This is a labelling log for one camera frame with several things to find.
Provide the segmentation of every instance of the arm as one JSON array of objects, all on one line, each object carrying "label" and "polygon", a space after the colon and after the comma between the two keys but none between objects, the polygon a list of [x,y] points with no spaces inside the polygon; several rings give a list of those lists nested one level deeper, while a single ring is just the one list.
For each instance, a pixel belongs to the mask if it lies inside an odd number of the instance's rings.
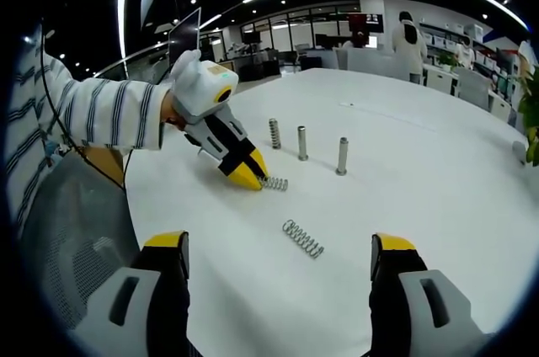
[{"label": "arm", "polygon": [[42,73],[56,112],[78,145],[158,149],[161,146],[163,99],[170,85],[88,78],[74,80],[57,59],[36,52],[35,111],[40,128],[53,141],[65,142],[48,98]]},{"label": "arm", "polygon": [[421,34],[419,30],[418,30],[418,37],[419,37],[419,43],[421,44],[421,56],[423,58],[426,58],[428,55],[427,44],[424,42],[423,35]]}]

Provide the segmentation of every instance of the white table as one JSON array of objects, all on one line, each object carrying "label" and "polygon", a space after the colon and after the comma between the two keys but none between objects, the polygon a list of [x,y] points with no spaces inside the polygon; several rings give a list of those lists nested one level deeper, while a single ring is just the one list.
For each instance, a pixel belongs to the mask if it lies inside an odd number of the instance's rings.
[{"label": "white table", "polygon": [[[190,237],[188,335],[201,353],[355,356],[370,346],[371,234],[412,241],[472,302],[483,331],[504,323],[531,277],[537,208],[511,154],[516,130],[460,99],[359,72],[312,69],[234,96],[234,114],[287,192],[232,186],[170,130],[135,152],[127,192],[140,243]],[[268,119],[279,121],[272,150]],[[298,125],[309,160],[297,159]],[[337,176],[339,138],[350,141]],[[294,219],[316,260],[282,231]]]}]

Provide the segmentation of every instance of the monitor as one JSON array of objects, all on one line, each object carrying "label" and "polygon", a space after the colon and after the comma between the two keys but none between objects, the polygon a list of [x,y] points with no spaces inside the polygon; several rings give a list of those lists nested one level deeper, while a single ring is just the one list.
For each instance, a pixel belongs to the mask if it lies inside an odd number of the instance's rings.
[{"label": "monitor", "polygon": [[168,33],[168,64],[172,66],[185,51],[199,48],[200,8],[182,19]]},{"label": "monitor", "polygon": [[243,43],[258,44],[259,42],[260,42],[259,31],[251,31],[250,33],[243,33]]}]

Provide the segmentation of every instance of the office chair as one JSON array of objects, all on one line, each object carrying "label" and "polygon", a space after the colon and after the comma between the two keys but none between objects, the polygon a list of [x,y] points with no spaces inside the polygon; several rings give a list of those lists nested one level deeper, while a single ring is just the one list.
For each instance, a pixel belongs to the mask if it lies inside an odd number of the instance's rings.
[{"label": "office chair", "polygon": [[466,68],[455,68],[454,73],[458,75],[459,98],[489,111],[488,87],[490,81],[477,72]]},{"label": "office chair", "polygon": [[88,298],[139,253],[125,192],[69,152],[45,178],[20,246],[29,275],[67,329]]}]

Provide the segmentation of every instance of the spring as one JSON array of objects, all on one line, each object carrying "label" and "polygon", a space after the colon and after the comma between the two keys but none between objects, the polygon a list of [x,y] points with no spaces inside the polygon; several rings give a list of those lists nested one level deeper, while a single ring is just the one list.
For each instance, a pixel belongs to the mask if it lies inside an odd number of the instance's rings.
[{"label": "spring", "polygon": [[294,220],[288,220],[283,225],[283,231],[291,237],[295,243],[302,247],[306,254],[312,258],[317,258],[323,252],[323,246],[316,242],[314,238],[311,238],[305,231],[303,231]]},{"label": "spring", "polygon": [[279,125],[276,119],[269,119],[269,133],[271,134],[271,147],[280,149]]},{"label": "spring", "polygon": [[287,178],[259,178],[260,184],[265,189],[286,191],[288,189]]}]

